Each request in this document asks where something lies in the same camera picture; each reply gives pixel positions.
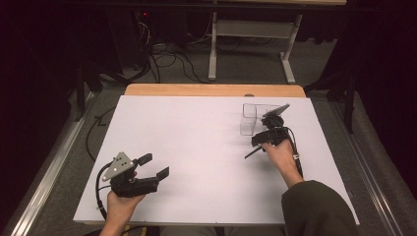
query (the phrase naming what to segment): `white tabletop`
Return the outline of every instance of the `white tabletop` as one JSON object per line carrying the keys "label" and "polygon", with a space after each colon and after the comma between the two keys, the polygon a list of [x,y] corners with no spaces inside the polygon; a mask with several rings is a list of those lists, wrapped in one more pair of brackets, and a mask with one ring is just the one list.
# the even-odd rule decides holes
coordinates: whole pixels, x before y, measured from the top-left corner
{"label": "white tabletop", "polygon": [[[280,201],[287,190],[283,179],[264,152],[244,159],[253,150],[251,137],[240,134],[244,103],[290,104],[282,118],[294,132],[305,179],[335,189],[358,223],[311,100],[233,96],[122,96],[74,220],[104,221],[96,209],[94,182],[99,169],[124,151],[131,159],[153,154],[153,161],[137,168],[138,178],[170,168],[158,191],[138,205],[132,222],[283,224]],[[104,205],[108,191],[100,192]]]}

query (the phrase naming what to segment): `sleeve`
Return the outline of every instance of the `sleeve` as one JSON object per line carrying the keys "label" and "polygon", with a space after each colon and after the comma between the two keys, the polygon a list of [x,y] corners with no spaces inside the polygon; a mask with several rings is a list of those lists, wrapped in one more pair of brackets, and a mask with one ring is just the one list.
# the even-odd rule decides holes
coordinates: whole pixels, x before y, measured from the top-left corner
{"label": "sleeve", "polygon": [[359,235],[344,199],[330,187],[305,181],[282,196],[282,210],[289,236]]}

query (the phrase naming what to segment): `hand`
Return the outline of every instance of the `hand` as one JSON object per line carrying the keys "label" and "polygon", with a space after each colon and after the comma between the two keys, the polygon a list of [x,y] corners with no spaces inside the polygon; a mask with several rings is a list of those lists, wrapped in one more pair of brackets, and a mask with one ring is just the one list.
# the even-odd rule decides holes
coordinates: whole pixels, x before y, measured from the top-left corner
{"label": "hand", "polygon": [[120,235],[135,211],[136,205],[145,195],[119,198],[113,191],[107,195],[107,219],[100,236]]}
{"label": "hand", "polygon": [[264,143],[262,148],[267,152],[270,161],[278,168],[288,188],[304,181],[303,177],[298,173],[289,140],[283,140],[275,147]]}

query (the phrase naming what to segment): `floor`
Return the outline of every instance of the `floor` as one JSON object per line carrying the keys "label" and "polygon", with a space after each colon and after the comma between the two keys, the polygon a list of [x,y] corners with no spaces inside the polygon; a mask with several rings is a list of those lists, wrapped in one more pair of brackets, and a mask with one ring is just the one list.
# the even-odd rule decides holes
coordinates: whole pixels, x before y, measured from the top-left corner
{"label": "floor", "polygon": [[[334,44],[325,42],[318,45],[313,40],[296,42],[290,63],[297,85],[309,85],[320,77]],[[245,38],[238,42],[235,38],[225,38],[218,45],[215,83],[286,84],[277,57],[278,48],[284,45],[285,42],[279,40]],[[206,42],[190,44],[186,50],[160,44],[153,49],[153,59],[152,70],[135,83],[155,83],[155,80],[174,84],[209,82],[209,48]],[[126,75],[134,73],[134,70],[126,69]],[[111,78],[103,77],[104,89],[101,93],[91,93],[86,89],[88,109],[79,122],[74,122],[76,107],[73,107],[73,116],[33,180],[20,208],[11,218],[5,235],[19,235],[13,233],[17,229],[25,232],[24,235],[87,235],[100,229],[100,225],[84,225],[74,222],[72,218],[111,122],[111,108],[117,104],[125,89],[111,82]],[[359,95],[355,100],[353,135],[343,125],[342,102],[328,102],[325,90],[315,90],[308,96],[313,101],[346,191],[358,214],[360,234],[416,235],[416,226],[412,222],[417,216],[406,207],[415,206],[415,201],[407,200],[403,183],[384,154],[384,147],[366,118]],[[96,117],[100,117],[100,125],[97,125]],[[380,164],[375,163],[381,160],[384,161],[385,174],[377,168]],[[394,184],[387,183],[386,175],[395,181]],[[48,184],[43,188],[48,191],[34,205],[33,194],[42,187],[45,176],[55,177],[47,179]],[[26,224],[27,227],[24,222],[19,222],[25,219],[22,217],[25,215],[31,217],[31,224]]]}

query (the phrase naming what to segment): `wire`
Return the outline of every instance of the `wire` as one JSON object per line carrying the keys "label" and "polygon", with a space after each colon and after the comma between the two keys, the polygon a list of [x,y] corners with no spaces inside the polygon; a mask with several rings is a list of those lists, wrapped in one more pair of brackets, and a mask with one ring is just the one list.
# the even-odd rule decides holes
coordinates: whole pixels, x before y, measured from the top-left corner
{"label": "wire", "polygon": [[[202,83],[202,84],[211,84],[211,82],[205,82],[205,81],[202,81],[200,78],[199,78],[199,76],[196,74],[196,71],[194,70],[194,65],[193,65],[193,63],[190,61],[190,59],[187,57],[187,55],[185,55],[184,53],[182,53],[182,52],[174,52],[175,54],[180,54],[180,55],[182,55],[186,60],[187,60],[187,62],[191,65],[191,71],[193,72],[193,75],[196,77],[196,79],[197,79],[197,82],[200,82],[200,83]],[[178,59],[180,59],[182,62],[183,62],[183,71],[184,71],[184,74],[186,75],[186,77],[187,78],[189,78],[190,80],[192,80],[192,81],[195,81],[194,79],[192,79],[192,78],[190,78],[188,75],[187,75],[187,73],[186,73],[186,71],[185,71],[185,66],[184,66],[184,61],[181,59],[181,58],[179,58],[178,57]]]}
{"label": "wire", "polygon": [[189,43],[188,43],[189,45],[192,45],[192,44],[195,44],[195,43],[199,43],[199,42],[202,42],[202,41],[206,41],[207,39],[211,38],[211,36],[206,37],[206,36],[207,36],[207,34],[208,34],[208,32],[209,32],[209,27],[211,26],[211,21],[212,21],[212,13],[209,15],[209,19],[208,19],[208,26],[206,27],[206,31],[205,31],[205,33],[203,34],[203,36],[202,36],[202,37],[200,37],[200,39],[198,39],[198,40],[196,40],[196,41],[189,42]]}
{"label": "wire", "polygon": [[104,172],[104,170],[106,170],[108,167],[110,167],[110,165],[111,165],[111,163],[112,163],[112,162],[113,162],[113,161],[111,161],[111,162],[109,162],[109,163],[105,164],[105,165],[104,165],[104,166],[100,169],[100,171],[98,171],[97,178],[95,179],[95,198],[96,198],[96,200],[97,200],[97,206],[98,206],[98,209],[100,210],[101,215],[103,216],[104,220],[107,218],[107,211],[105,210],[104,205],[103,205],[103,202],[102,202],[102,201],[101,201],[101,199],[100,199],[100,193],[99,193],[99,188],[98,188],[98,186],[99,186],[99,183],[100,183],[100,177],[101,177],[101,174]]}
{"label": "wire", "polygon": [[94,118],[95,118],[94,123],[92,123],[91,127],[89,127],[89,132],[87,133],[87,136],[86,136],[86,150],[87,150],[87,153],[89,154],[89,158],[92,160],[92,162],[95,162],[95,158],[92,156],[92,153],[91,153],[91,151],[89,150],[89,136],[90,136],[90,134],[91,134],[91,131],[92,131],[92,129],[95,127],[95,125],[96,125],[98,122],[100,122],[100,123],[98,124],[98,126],[105,126],[105,124],[102,124],[102,123],[101,123],[101,121],[102,121],[103,117],[104,117],[107,113],[109,113],[110,111],[114,110],[115,108],[116,108],[116,106],[113,106],[113,107],[111,107],[110,109],[108,109],[107,111],[105,111],[102,115],[100,115],[100,116],[95,116],[95,117],[94,117]]}
{"label": "wire", "polygon": [[155,67],[156,67],[157,77],[155,76],[155,73],[153,72],[152,67],[150,67],[150,70],[152,71],[153,76],[155,77],[155,82],[156,82],[157,84],[160,84],[160,73],[159,73],[159,67],[158,67],[158,65],[156,64],[156,60],[155,60],[155,58],[153,57],[153,55],[152,55],[152,54],[150,55],[150,58],[152,58],[153,64],[154,64],[154,65],[155,65]]}

